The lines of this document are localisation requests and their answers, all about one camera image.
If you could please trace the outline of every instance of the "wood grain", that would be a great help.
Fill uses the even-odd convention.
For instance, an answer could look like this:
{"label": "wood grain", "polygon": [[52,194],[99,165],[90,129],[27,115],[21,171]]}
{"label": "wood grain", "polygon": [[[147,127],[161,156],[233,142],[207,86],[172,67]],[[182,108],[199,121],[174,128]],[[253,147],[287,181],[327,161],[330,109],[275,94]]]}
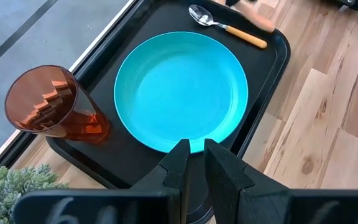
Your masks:
{"label": "wood grain", "polygon": [[[358,12],[322,0],[244,4],[285,34],[291,59],[243,160],[288,187],[358,189]],[[41,137],[14,167],[42,163],[73,188],[103,188]]]}

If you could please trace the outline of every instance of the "blue plate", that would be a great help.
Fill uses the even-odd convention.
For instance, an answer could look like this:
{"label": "blue plate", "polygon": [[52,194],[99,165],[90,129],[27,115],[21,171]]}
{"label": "blue plate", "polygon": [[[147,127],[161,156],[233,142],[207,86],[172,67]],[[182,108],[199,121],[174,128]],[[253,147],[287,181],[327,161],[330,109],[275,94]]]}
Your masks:
{"label": "blue plate", "polygon": [[192,32],[171,32],[136,47],[118,71],[117,113],[140,142],[169,152],[189,139],[191,153],[204,139],[221,142],[246,110],[246,75],[218,41]]}

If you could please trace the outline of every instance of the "amber tumbler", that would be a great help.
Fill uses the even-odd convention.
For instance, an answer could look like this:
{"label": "amber tumbler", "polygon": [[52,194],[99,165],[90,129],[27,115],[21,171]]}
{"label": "amber tumbler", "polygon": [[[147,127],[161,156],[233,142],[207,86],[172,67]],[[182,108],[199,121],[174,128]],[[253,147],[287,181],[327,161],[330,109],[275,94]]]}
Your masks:
{"label": "amber tumbler", "polygon": [[54,65],[33,68],[15,81],[6,95],[5,114],[17,129],[93,144],[110,129],[73,74]]}

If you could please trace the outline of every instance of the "succulent plant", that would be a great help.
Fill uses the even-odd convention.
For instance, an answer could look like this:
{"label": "succulent plant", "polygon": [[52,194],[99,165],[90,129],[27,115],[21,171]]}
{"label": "succulent plant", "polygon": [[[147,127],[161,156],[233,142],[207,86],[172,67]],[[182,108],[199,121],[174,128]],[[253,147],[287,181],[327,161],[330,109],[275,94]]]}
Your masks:
{"label": "succulent plant", "polygon": [[0,168],[0,224],[12,224],[17,199],[33,190],[66,189],[68,184],[56,183],[57,174],[48,165],[20,170]]}

